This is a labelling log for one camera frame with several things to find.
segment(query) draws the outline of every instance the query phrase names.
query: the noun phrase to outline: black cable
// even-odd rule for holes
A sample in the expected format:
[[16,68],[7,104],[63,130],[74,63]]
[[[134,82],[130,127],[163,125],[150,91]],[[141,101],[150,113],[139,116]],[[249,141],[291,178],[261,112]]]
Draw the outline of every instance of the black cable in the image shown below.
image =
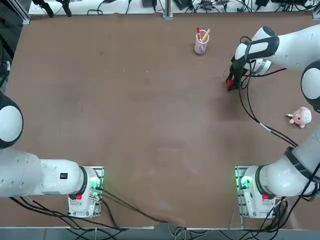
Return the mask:
[[[260,240],[259,238],[257,238],[258,234],[260,234],[260,233],[262,233],[262,232],[269,232],[269,231],[267,231],[268,229],[273,229],[276,220],[278,220],[278,221],[276,222],[277,229],[275,230],[275,234],[274,234],[271,238],[269,238],[268,240],[273,240],[273,239],[277,236],[277,234],[278,234],[278,232],[279,232],[279,229],[280,229],[280,221],[283,219],[283,217],[284,217],[284,215],[286,214],[287,209],[288,209],[288,202],[287,202],[286,200],[284,200],[284,199],[285,199],[285,197],[282,197],[282,198],[281,198],[281,202],[279,203],[278,208],[273,207],[273,208],[268,212],[268,214],[267,214],[266,218],[264,219],[264,221],[263,221],[263,223],[262,223],[262,225],[261,225],[261,227],[260,227],[259,230],[250,230],[250,231],[244,230],[244,231],[246,231],[246,232],[248,232],[248,233],[251,233],[251,235],[252,235],[252,237],[247,237],[247,238],[244,239],[244,240],[250,240],[250,239]],[[283,209],[283,211],[282,211],[282,214],[280,214],[282,202],[285,202],[285,207],[284,207],[284,209]],[[271,212],[272,212],[273,210],[275,210],[275,213],[276,213],[275,218],[272,220],[272,223],[271,223],[270,225],[268,225],[267,227],[263,228],[266,220],[268,219],[269,215],[271,214]]]
[[58,217],[58,215],[60,215],[60,217],[58,217],[58,218],[61,219],[62,221],[64,221],[67,225],[69,225],[69,226],[70,226],[71,228],[73,228],[73,229],[86,231],[84,228],[82,228],[81,226],[79,226],[79,225],[76,223],[76,221],[74,221],[73,219],[69,218],[69,220],[72,221],[72,222],[77,226],[77,228],[74,227],[74,226],[72,226],[72,225],[71,225],[69,222],[67,222],[66,220],[64,220],[62,217],[66,216],[66,215],[64,215],[64,214],[61,213],[61,212],[54,211],[54,210],[50,210],[50,209],[44,207],[43,205],[41,205],[40,203],[38,203],[37,201],[34,201],[34,200],[33,200],[33,202],[34,202],[35,204],[39,205],[40,207],[35,206],[35,205],[32,205],[31,203],[27,202],[22,196],[20,197],[20,199],[21,199],[26,205],[28,205],[28,206],[31,207],[31,208],[38,209],[38,210],[45,210],[45,211],[47,211],[47,212],[52,213],[53,215],[56,215],[57,217]]
[[76,227],[72,226],[69,222],[67,222],[66,220],[64,220],[62,217],[59,217],[59,216],[57,215],[57,214],[59,214],[59,215],[62,215],[62,216],[63,216],[64,214],[62,214],[62,213],[60,213],[60,212],[57,212],[57,211],[50,210],[50,209],[42,206],[40,203],[38,203],[38,202],[36,202],[36,201],[33,201],[33,202],[36,203],[36,204],[38,204],[40,207],[37,207],[37,206],[35,206],[35,205],[32,205],[31,203],[27,202],[23,197],[20,197],[20,199],[21,199],[26,205],[28,205],[28,206],[30,206],[30,207],[32,207],[32,208],[40,209],[40,210],[46,210],[46,211],[48,211],[48,212],[56,215],[59,219],[61,219],[62,221],[64,221],[67,225],[69,225],[69,226],[70,226],[71,228],[73,228],[73,229],[83,230],[84,232],[83,232],[82,234],[77,234],[77,233],[71,231],[70,229],[67,229],[67,228],[66,228],[67,231],[69,231],[69,232],[77,235],[77,238],[76,238],[75,240],[77,240],[77,239],[79,239],[79,238],[84,239],[84,240],[88,240],[88,238],[83,237],[83,235],[84,235],[85,233],[87,233],[87,232],[91,232],[91,231],[94,230],[94,229],[83,229],[83,228],[80,227],[73,219],[70,219],[70,220],[78,227],[78,228],[76,228]]
[[[69,230],[69,229],[66,229],[66,230],[68,230],[69,232],[77,235],[76,240],[79,239],[79,238],[82,238],[82,239],[87,240],[87,238],[83,237],[83,235],[84,235],[85,233],[87,233],[87,232],[91,232],[91,231],[95,230],[95,229],[84,229],[84,228],[80,227],[73,219],[71,219],[71,218],[70,218],[71,216],[67,216],[67,215],[65,215],[65,214],[63,214],[63,213],[61,213],[61,212],[58,212],[58,211],[50,210],[50,209],[46,208],[45,206],[41,205],[40,203],[38,203],[38,202],[35,201],[35,200],[32,200],[32,202],[35,203],[35,204],[37,204],[37,205],[39,205],[40,207],[37,207],[37,206],[35,206],[35,205],[30,204],[30,203],[27,202],[23,197],[20,197],[20,199],[21,199],[26,205],[28,205],[28,206],[30,206],[30,207],[32,207],[32,208],[34,208],[34,209],[40,209],[40,210],[44,210],[44,211],[47,211],[47,212],[52,213],[52,214],[54,215],[54,217],[58,217],[59,219],[63,220],[63,221],[64,221],[66,224],[68,224],[71,228],[76,229],[76,230],[82,230],[82,231],[84,231],[82,234],[77,234],[77,233],[75,233],[75,232],[73,232],[73,231],[71,231],[71,230]],[[65,218],[68,218],[69,220],[71,220],[78,228],[72,226],[70,223],[68,223],[67,221],[65,221],[62,217],[65,217]],[[121,232],[127,231],[128,229],[126,229],[126,228],[120,229],[120,228],[119,228],[119,229],[117,229],[117,230],[118,230],[119,232],[117,232],[116,234],[112,235],[111,233],[109,233],[109,232],[107,232],[107,231],[104,231],[104,230],[102,230],[102,229],[100,229],[100,228],[97,228],[97,231],[103,232],[103,233],[105,233],[105,234],[107,234],[107,235],[109,236],[108,238],[105,238],[105,239],[113,239],[113,240],[117,240],[117,239],[114,238],[114,236],[120,234]]]
[[107,198],[107,199],[110,199],[110,200],[116,202],[117,204],[120,204],[120,205],[122,205],[122,206],[124,206],[124,207],[126,207],[126,208],[128,208],[128,209],[131,210],[131,207],[129,207],[128,205],[125,205],[124,203],[122,203],[122,202],[120,202],[120,201],[117,201],[117,200],[115,200],[114,198],[112,198],[112,197],[110,197],[110,196],[108,196],[108,195],[102,194],[102,196],[105,197],[105,198]]
[[263,75],[252,75],[251,77],[252,77],[252,78],[266,77],[266,76],[269,76],[269,75],[272,75],[272,74],[275,74],[275,73],[278,73],[278,72],[281,72],[281,71],[284,71],[284,70],[287,70],[287,69],[286,69],[286,68],[281,68],[281,69],[278,69],[278,70],[269,72],[269,73],[267,73],[267,74],[263,74]]
[[[242,37],[240,38],[240,41],[241,41],[243,38],[247,38],[248,40],[250,40],[249,37],[247,37],[247,36],[242,36]],[[241,105],[242,105],[244,111],[247,113],[247,115],[248,115],[252,120],[254,120],[256,123],[262,124],[262,123],[258,120],[258,118],[255,116],[255,114],[253,113],[252,107],[250,107],[250,106],[251,106],[251,103],[250,103],[250,99],[248,98],[248,97],[249,97],[248,87],[249,87],[250,79],[251,79],[251,77],[253,77],[253,76],[252,76],[252,73],[253,73],[254,67],[252,68],[252,66],[251,66],[251,63],[252,63],[252,62],[247,61],[247,63],[249,64],[249,67],[250,67],[249,75],[246,75],[246,78],[248,78],[248,83],[247,83],[247,85],[246,85],[245,87],[242,87],[243,81],[244,81],[246,78],[245,78],[243,81],[241,81],[241,80],[239,81],[239,86],[238,86],[239,98],[240,98]],[[245,107],[245,105],[244,105],[244,103],[243,103],[243,100],[242,100],[241,89],[244,90],[244,89],[246,89],[246,88],[247,88],[247,98],[248,98],[247,101],[248,101],[248,104],[249,104],[249,107],[250,107],[250,110],[251,110],[251,113],[252,113],[252,114],[250,114],[250,113],[248,112],[248,110],[247,110],[247,108]],[[298,146],[298,144],[297,144],[296,142],[294,142],[292,139],[290,139],[288,136],[286,136],[286,135],[283,134],[282,132],[280,132],[280,131],[278,131],[278,130],[276,130],[276,129],[273,129],[272,127],[269,127],[269,126],[267,126],[267,125],[265,125],[265,124],[263,124],[263,126],[265,126],[266,128],[268,128],[273,135],[275,135],[276,137],[284,140],[285,142],[289,143],[289,144],[292,145],[293,147],[297,147],[297,146]]]
[[105,1],[102,1],[102,2],[99,4],[99,6],[98,6],[97,9],[89,9],[89,10],[86,12],[86,14],[89,15],[90,12],[97,12],[98,15],[103,15],[103,14],[104,14],[103,11],[101,11],[99,8],[100,8],[101,5],[104,4],[104,3],[105,3]]
[[86,233],[86,231],[83,232],[82,234],[78,234],[78,233],[76,233],[76,232],[74,232],[74,231],[71,231],[71,230],[68,229],[68,228],[66,228],[65,230],[69,231],[70,233],[73,233],[74,235],[77,235],[78,237],[77,237],[76,239],[90,240],[89,238],[86,238],[86,237],[83,236],[83,235]]
[[233,1],[243,4],[248,9],[248,12],[252,12],[252,9],[250,10],[249,6],[244,1],[239,1],[239,0],[233,0]]
[[[256,122],[260,124],[261,122],[258,120],[258,118],[256,117],[256,115],[254,114],[254,111],[253,111],[253,109],[252,109],[252,107],[251,107],[250,98],[249,98],[249,82],[250,82],[250,79],[251,79],[251,77],[252,77],[253,69],[255,69],[256,61],[254,61],[253,68],[251,67],[251,62],[249,62],[249,66],[250,66],[250,74],[247,75],[243,81],[240,81],[240,87],[241,87],[242,90],[245,90],[245,89],[246,89],[246,98],[247,98],[247,101],[248,101],[249,109],[250,109],[251,114],[252,114],[252,119],[255,119]],[[245,85],[245,87],[243,87],[243,82],[244,82],[247,78],[248,78],[247,84]],[[292,145],[293,147],[297,147],[297,146],[298,146],[298,144],[297,144],[295,141],[293,141],[291,138],[289,138],[288,136],[286,136],[286,135],[283,134],[282,132],[280,132],[280,131],[278,131],[278,130],[276,130],[276,129],[268,126],[268,125],[265,125],[265,124],[264,124],[264,126],[267,127],[269,130],[271,130],[271,133],[272,133],[273,135],[275,135],[276,137],[284,140],[285,142],[287,142],[288,144]]]
[[225,12],[227,12],[227,4],[224,4],[223,0],[220,0]]
[[[225,234],[222,230],[219,230],[220,233],[222,233],[227,239],[234,240],[231,237],[229,237],[227,234]],[[247,236],[250,232],[246,232],[242,237],[240,237],[238,240],[242,240],[245,236]]]
[[215,9],[215,10],[217,10],[217,11],[218,11],[218,13],[221,13],[221,12],[219,11],[219,9],[218,9],[218,8],[216,8],[215,6],[212,6],[212,8],[213,8],[213,9]]
[[122,232],[124,232],[124,231],[127,231],[127,230],[128,230],[128,229],[125,229],[125,230],[119,231],[119,232],[117,232],[117,233],[113,234],[112,236],[109,236],[109,237],[107,237],[107,238],[103,238],[103,239],[100,239],[100,240],[109,240],[109,239],[114,239],[114,238],[115,238],[115,236],[117,236],[118,234],[120,234],[120,233],[122,233]]
[[192,13],[197,13],[197,10],[198,10],[199,6],[200,6],[200,3],[198,3],[198,4],[196,5],[196,7],[195,7],[195,9],[194,9],[194,11],[193,11]]
[[192,233],[192,234],[206,234],[208,231],[206,230],[206,231],[204,231],[204,232],[198,232],[198,231],[194,231],[194,230],[189,230],[189,229],[187,229],[187,228],[184,228],[185,230],[188,230],[190,233]]
[[165,221],[165,220],[161,220],[161,219],[158,219],[158,218],[155,218],[155,217],[153,217],[153,216],[150,216],[150,215],[146,214],[145,212],[143,212],[143,211],[141,211],[140,209],[138,209],[138,208],[130,205],[129,203],[123,201],[122,199],[120,199],[120,198],[117,197],[116,195],[112,194],[111,192],[109,192],[109,191],[107,191],[107,190],[105,190],[105,189],[103,189],[103,188],[101,188],[101,187],[96,187],[95,189],[100,190],[100,191],[103,191],[103,192],[109,194],[109,195],[112,196],[113,198],[117,199],[118,201],[120,201],[120,202],[122,202],[123,204],[127,205],[128,207],[130,207],[132,210],[135,210],[136,212],[140,213],[141,215],[143,215],[143,216],[145,216],[145,217],[147,217],[147,218],[149,218],[149,219],[151,219],[151,220],[153,220],[153,221],[155,221],[155,222],[158,222],[158,223],[168,223],[168,222]]
[[103,200],[102,198],[100,199],[100,201],[101,201],[101,202],[104,204],[104,206],[106,207],[106,209],[107,209],[107,211],[108,211],[108,214],[109,214],[109,217],[110,217],[110,220],[111,220],[113,226],[114,226],[115,228],[117,228],[118,230],[120,230],[120,227],[116,224],[116,221],[115,221],[115,219],[114,219],[114,216],[112,215],[111,209],[110,209],[109,205],[107,204],[107,202],[106,202],[105,200]]
[[251,232],[268,232],[268,233],[274,233],[277,232],[279,229],[281,229],[288,221],[290,215],[292,214],[293,210],[295,209],[295,207],[297,206],[298,202],[301,200],[301,198],[303,197],[303,195],[305,194],[307,188],[309,187],[310,183],[313,181],[314,176],[316,175],[316,173],[318,172],[318,170],[320,169],[320,162],[317,164],[316,168],[314,169],[311,178],[308,180],[308,183],[305,185],[304,189],[302,190],[301,194],[299,195],[299,197],[297,198],[297,200],[294,202],[294,204],[292,205],[286,219],[284,220],[284,222],[277,227],[277,229],[273,229],[273,230],[267,230],[267,231],[261,231],[261,230],[251,230]]
[[128,13],[128,11],[129,11],[129,7],[130,7],[130,3],[131,3],[131,1],[132,1],[132,0],[128,0],[128,7],[126,8],[125,14],[127,14],[127,13]]
[[60,10],[62,9],[62,7],[63,7],[63,5],[61,5],[60,9],[54,14],[54,16],[57,15],[57,13],[60,12]]
[[282,4],[283,4],[283,0],[281,0],[280,5],[279,5],[279,7],[275,10],[275,12],[277,12],[277,11],[282,7]]
[[207,11],[207,9],[206,9],[206,6],[204,5],[204,4],[202,4],[203,5],[203,9],[205,10],[205,13],[207,14],[208,13],[208,11]]
[[162,2],[161,2],[161,0],[159,0],[159,3],[160,3],[160,6],[161,6],[161,8],[162,8],[162,11],[164,12],[164,11],[165,11],[165,9],[164,9],[164,6],[162,6]]
[[[15,203],[17,203],[18,205],[20,205],[21,207],[23,207],[23,208],[25,208],[25,209],[27,209],[27,210],[30,210],[30,211],[32,211],[32,212],[36,212],[36,213],[40,213],[40,214],[43,214],[43,215],[47,215],[47,216],[51,216],[51,217],[57,217],[56,215],[54,215],[54,214],[50,214],[50,213],[47,213],[47,212],[45,212],[45,211],[40,211],[40,210],[37,210],[37,209],[33,209],[33,208],[31,208],[31,207],[28,207],[28,206],[26,206],[26,205],[24,205],[23,203],[21,203],[20,201],[18,201],[17,199],[15,199],[14,197],[10,197],[10,199],[12,200],[12,201],[14,201]],[[96,222],[96,221],[91,221],[91,220],[88,220],[88,219],[86,219],[86,218],[81,218],[81,217],[76,217],[76,216],[67,216],[67,215],[64,215],[64,216],[61,216],[62,218],[71,218],[71,219],[78,219],[78,220],[81,220],[81,221],[84,221],[84,222],[87,222],[87,223],[91,223],[91,224],[96,224],[96,225],[100,225],[100,226],[103,226],[103,227],[106,227],[106,228],[111,228],[111,229],[115,229],[115,230],[118,230],[118,229],[116,229],[115,227],[113,227],[113,226],[110,226],[110,225],[107,225],[107,224],[104,224],[104,223],[100,223],[100,222]]]

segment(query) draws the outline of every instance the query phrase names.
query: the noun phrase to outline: white robot link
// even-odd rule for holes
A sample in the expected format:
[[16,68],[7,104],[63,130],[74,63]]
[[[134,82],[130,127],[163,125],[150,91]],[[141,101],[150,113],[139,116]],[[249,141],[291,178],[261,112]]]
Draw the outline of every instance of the white robot link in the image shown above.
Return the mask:
[[18,105],[0,91],[0,197],[68,195],[69,214],[100,215],[103,167],[79,166],[65,159],[39,159],[12,149],[22,134],[24,118]]
[[[320,112],[320,25],[275,36],[269,27],[261,27],[252,39],[242,42],[232,58],[228,90],[238,89],[244,72],[264,75],[271,64],[302,70],[301,91],[316,112]],[[301,145],[288,147],[284,155],[269,165],[250,166],[241,185],[250,218],[266,218],[275,197],[319,193],[320,126]]]

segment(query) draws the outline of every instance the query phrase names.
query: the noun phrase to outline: floor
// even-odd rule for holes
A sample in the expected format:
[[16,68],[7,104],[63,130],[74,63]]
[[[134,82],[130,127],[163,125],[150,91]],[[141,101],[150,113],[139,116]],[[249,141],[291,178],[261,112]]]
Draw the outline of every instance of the floor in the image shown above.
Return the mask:
[[[81,230],[74,230],[78,234],[81,234]],[[237,240],[244,233],[240,230],[224,230],[231,239]],[[274,234],[260,234],[258,237],[260,240],[268,240]],[[277,237],[274,240],[299,240],[299,239],[308,239],[316,240],[319,239],[320,231],[298,231],[298,230],[282,230],[278,233]],[[65,229],[57,228],[38,228],[38,229],[0,229],[1,240],[24,240],[24,239],[33,239],[33,240],[75,240],[76,235],[68,232]],[[90,240],[101,240],[108,237],[104,233],[97,232],[95,238],[95,232],[88,232],[84,235],[87,239]],[[166,224],[159,225],[155,229],[131,229],[126,232],[123,232],[116,236],[117,240],[172,240],[173,237],[169,234]],[[227,240],[218,230],[212,231],[207,236],[203,237],[202,240]]]

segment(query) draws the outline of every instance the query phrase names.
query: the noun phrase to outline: red pen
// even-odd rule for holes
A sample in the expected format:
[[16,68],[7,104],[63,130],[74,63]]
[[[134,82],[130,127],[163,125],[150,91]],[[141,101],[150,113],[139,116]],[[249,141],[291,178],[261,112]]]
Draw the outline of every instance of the red pen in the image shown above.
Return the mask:
[[200,35],[200,28],[198,26],[196,27],[196,32],[197,32],[197,36],[198,36],[198,39],[199,39],[200,43],[202,43],[201,35]]

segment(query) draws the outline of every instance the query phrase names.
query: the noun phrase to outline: pink plush toy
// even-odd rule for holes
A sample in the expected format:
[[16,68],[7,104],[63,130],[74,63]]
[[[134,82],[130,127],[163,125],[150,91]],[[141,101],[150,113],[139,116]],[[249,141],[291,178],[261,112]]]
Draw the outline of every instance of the pink plush toy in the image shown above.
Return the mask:
[[311,122],[311,111],[304,106],[300,107],[293,114],[287,114],[287,116],[291,118],[289,123],[298,124],[302,129],[306,126],[306,124]]

